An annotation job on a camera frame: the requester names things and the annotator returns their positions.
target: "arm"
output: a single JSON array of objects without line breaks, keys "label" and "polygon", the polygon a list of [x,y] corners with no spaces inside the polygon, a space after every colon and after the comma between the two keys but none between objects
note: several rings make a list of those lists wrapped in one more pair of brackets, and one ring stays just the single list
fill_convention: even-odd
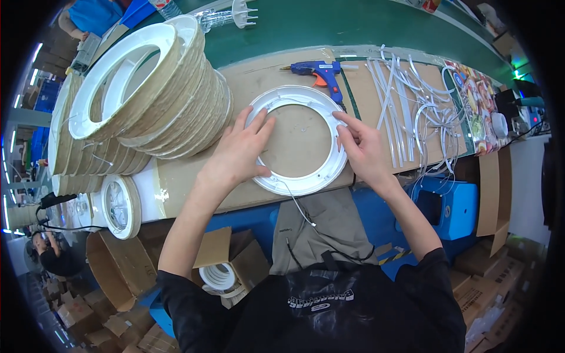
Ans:
[{"label": "arm", "polygon": [[73,38],[84,41],[88,37],[88,32],[81,31],[73,23],[67,10],[63,10],[63,12],[59,15],[59,27]]},{"label": "arm", "polygon": [[55,237],[53,237],[53,233],[49,230],[47,230],[45,233],[47,234],[47,238],[51,243],[51,247],[53,248],[53,251],[55,251],[55,256],[57,257],[61,256],[61,249],[59,249],[59,244],[57,244]]},{"label": "arm", "polygon": [[417,260],[442,247],[436,231],[390,172],[379,131],[343,112],[333,114],[348,125],[338,126],[338,148],[341,142],[353,171],[389,205]]},{"label": "arm", "polygon": [[176,218],[159,258],[159,270],[191,280],[190,271],[196,260],[204,230],[214,211],[240,183],[256,176],[270,176],[271,171],[255,161],[267,144],[275,126],[273,118],[263,122],[261,110],[245,128],[253,107],[245,108],[235,125],[228,127],[208,162],[204,165],[182,210]]}]

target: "blue glue gun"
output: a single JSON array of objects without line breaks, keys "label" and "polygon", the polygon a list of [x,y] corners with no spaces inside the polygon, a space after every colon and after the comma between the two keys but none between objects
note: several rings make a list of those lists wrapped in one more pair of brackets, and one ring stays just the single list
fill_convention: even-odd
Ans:
[{"label": "blue glue gun", "polygon": [[328,64],[323,60],[300,62],[282,67],[281,70],[290,70],[292,73],[302,76],[316,76],[316,82],[312,87],[327,87],[329,89],[330,98],[339,104],[343,110],[345,110],[345,106],[343,104],[344,97],[341,94],[340,87],[337,85],[335,78],[335,75],[341,72],[341,65],[339,62],[332,62],[331,64]]}]

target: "gray cloth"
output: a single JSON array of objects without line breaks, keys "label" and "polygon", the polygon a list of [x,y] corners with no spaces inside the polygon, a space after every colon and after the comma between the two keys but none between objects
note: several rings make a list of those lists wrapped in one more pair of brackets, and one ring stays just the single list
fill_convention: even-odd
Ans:
[{"label": "gray cloth", "polygon": [[[302,268],[323,263],[321,255],[327,250],[339,250],[361,259],[371,253],[373,246],[367,239],[348,188],[297,198],[297,201],[316,227],[302,217],[293,200],[282,202],[273,239],[273,266],[269,274],[284,275],[300,270],[290,254],[287,239]],[[362,262],[352,261],[341,254],[334,253],[332,256],[335,261],[379,263],[375,254]]]}]

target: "water bottle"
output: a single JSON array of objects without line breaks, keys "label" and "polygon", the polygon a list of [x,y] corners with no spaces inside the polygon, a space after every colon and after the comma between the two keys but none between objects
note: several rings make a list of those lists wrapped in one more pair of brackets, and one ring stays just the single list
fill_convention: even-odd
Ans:
[{"label": "water bottle", "polygon": [[151,5],[153,5],[157,11],[165,18],[165,20],[170,20],[173,17],[182,15],[177,4],[174,0],[148,0]]}]

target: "person's left hand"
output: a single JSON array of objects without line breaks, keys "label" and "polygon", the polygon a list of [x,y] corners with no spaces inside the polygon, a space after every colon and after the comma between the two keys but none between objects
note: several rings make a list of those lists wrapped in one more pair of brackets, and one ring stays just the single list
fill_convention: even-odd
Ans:
[{"label": "person's left hand", "polygon": [[233,127],[228,127],[221,137],[214,154],[198,174],[198,181],[230,193],[235,187],[256,176],[270,177],[271,171],[257,165],[257,157],[263,151],[275,127],[275,118],[263,122],[267,110],[262,109],[245,128],[245,121],[253,107],[249,106],[237,116]]}]

